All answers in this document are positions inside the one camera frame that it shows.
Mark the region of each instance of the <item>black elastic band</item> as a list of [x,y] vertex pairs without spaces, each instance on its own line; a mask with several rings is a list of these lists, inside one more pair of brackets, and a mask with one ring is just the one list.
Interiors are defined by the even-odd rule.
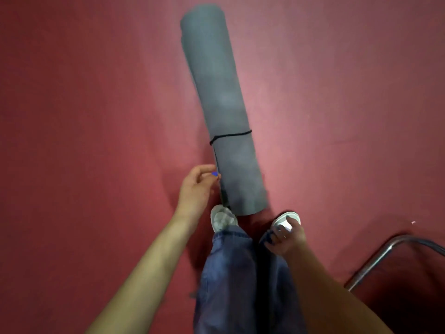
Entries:
[[242,135],[247,135],[250,134],[252,132],[252,130],[246,131],[246,132],[242,132],[240,134],[226,134],[226,135],[218,135],[218,136],[214,136],[214,138],[210,141],[210,145],[213,144],[213,142],[219,138],[223,138],[223,137],[232,137],[232,136],[242,136]]

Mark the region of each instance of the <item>gray yoga mat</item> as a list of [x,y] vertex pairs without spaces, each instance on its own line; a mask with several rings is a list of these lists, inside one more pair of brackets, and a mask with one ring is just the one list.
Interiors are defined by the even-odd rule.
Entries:
[[[249,131],[223,11],[217,5],[199,5],[182,18],[181,29],[182,48],[201,100],[209,140]],[[222,175],[223,204],[236,215],[266,208],[267,195],[252,134],[219,138],[213,150]]]

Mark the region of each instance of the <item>person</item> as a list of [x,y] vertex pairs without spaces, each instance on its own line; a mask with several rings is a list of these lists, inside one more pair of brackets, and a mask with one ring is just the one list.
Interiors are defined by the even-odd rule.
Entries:
[[[200,165],[185,177],[172,219],[86,333],[147,333],[221,178],[215,170]],[[325,271],[296,213],[276,219],[260,244],[221,205],[212,210],[211,222],[216,233],[197,292],[195,333],[391,333]]]

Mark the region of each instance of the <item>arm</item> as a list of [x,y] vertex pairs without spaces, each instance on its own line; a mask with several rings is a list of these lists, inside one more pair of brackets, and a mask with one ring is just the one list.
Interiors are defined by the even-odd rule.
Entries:
[[86,333],[147,333],[211,188],[220,178],[211,174],[214,170],[214,165],[201,165],[187,175],[173,218]]
[[287,221],[292,231],[280,225],[271,236],[274,244],[265,245],[289,266],[308,333],[392,333],[364,303],[328,275],[309,249],[300,224],[290,217]]

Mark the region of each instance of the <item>blue jeans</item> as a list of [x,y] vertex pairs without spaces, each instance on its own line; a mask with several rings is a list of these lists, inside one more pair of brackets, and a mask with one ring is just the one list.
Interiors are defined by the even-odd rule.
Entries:
[[286,261],[239,226],[213,237],[193,323],[195,334],[307,332]]

